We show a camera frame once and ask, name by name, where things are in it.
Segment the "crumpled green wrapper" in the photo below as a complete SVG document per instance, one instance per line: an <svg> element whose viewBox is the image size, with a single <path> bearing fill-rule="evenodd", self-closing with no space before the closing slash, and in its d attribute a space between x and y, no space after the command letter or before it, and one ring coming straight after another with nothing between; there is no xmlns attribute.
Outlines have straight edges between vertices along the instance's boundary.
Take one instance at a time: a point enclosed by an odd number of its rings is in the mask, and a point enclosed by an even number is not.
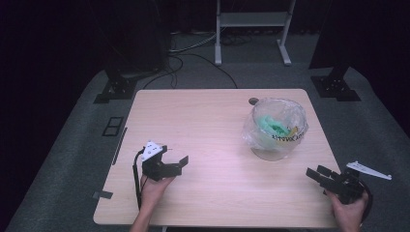
<svg viewBox="0 0 410 232"><path fill-rule="evenodd" d="M290 133L287 127L270 115L259 117L257 119L257 125L270 135L287 136Z"/></svg>

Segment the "black stand base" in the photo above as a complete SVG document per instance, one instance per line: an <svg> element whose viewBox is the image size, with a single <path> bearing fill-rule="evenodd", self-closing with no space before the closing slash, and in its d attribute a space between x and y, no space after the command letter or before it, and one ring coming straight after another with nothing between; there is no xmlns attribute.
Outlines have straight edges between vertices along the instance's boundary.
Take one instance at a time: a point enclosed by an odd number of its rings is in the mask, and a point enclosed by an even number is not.
<svg viewBox="0 0 410 232"><path fill-rule="evenodd" d="M109 103L111 100L130 100L136 86L136 80L123 77L115 68L104 70L108 80L94 103Z"/></svg>
<svg viewBox="0 0 410 232"><path fill-rule="evenodd" d="M359 102L361 99L355 90L352 90L344 80L349 66L335 65L328 75L316 75L310 79L321 98L334 98L338 102Z"/></svg>

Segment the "white metal stand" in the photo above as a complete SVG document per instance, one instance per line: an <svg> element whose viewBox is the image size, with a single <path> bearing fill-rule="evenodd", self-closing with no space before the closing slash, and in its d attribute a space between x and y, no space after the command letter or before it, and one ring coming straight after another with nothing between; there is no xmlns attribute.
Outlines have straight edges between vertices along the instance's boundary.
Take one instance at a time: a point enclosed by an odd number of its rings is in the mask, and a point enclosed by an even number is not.
<svg viewBox="0 0 410 232"><path fill-rule="evenodd" d="M221 0L216 6L216 34L215 34L215 64L222 64L220 34L223 28L237 27L281 27L281 38L277 40L278 50L283 64L291 66L292 62L285 47L288 31L292 21L296 0L290 0L286 12L269 13L224 13L220 9Z"/></svg>

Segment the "person's left hand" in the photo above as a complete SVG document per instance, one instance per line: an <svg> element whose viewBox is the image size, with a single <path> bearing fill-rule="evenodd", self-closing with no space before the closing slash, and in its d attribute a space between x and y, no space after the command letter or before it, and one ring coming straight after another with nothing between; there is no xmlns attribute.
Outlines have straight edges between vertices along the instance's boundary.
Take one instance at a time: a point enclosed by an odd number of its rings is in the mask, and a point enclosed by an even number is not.
<svg viewBox="0 0 410 232"><path fill-rule="evenodd" d="M141 209L153 211L160 202L166 188L173 182L173 178L164 178L154 181L143 175L140 181L141 187Z"/></svg>

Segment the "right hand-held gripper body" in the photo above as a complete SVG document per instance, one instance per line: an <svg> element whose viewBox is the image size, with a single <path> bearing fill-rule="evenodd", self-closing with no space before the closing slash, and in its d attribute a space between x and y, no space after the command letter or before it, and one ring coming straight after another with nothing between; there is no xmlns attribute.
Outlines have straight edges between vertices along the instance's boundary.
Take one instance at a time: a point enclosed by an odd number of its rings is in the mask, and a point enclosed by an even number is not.
<svg viewBox="0 0 410 232"><path fill-rule="evenodd" d="M346 169L339 174L339 177L324 189L336 194L342 204L353 203L362 197L363 191L366 189L366 185L359 178L361 173L389 181L392 180L391 175L383 174L360 164L358 161L354 161L347 163Z"/></svg>

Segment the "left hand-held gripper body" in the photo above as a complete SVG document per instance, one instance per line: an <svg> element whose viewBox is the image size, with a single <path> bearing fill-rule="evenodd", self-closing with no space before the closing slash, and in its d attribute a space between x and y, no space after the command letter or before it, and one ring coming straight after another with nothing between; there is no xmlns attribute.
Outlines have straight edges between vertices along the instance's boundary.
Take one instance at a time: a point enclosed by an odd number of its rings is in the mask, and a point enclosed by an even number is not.
<svg viewBox="0 0 410 232"><path fill-rule="evenodd" d="M179 162L164 163L161 154L161 146L154 141L149 140L143 149L142 173L148 178L159 181L164 178L176 177L182 174Z"/></svg>

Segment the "person's right hand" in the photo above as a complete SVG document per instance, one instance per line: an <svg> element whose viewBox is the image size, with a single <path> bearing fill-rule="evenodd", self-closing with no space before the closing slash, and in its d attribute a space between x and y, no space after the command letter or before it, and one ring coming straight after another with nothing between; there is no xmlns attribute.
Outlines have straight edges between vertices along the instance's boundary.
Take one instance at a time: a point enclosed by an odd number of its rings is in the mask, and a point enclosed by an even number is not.
<svg viewBox="0 0 410 232"><path fill-rule="evenodd" d="M348 205L342 204L333 192L326 190L326 194L332 203L340 232L361 232L362 218L368 201L367 192L364 191L361 198Z"/></svg>

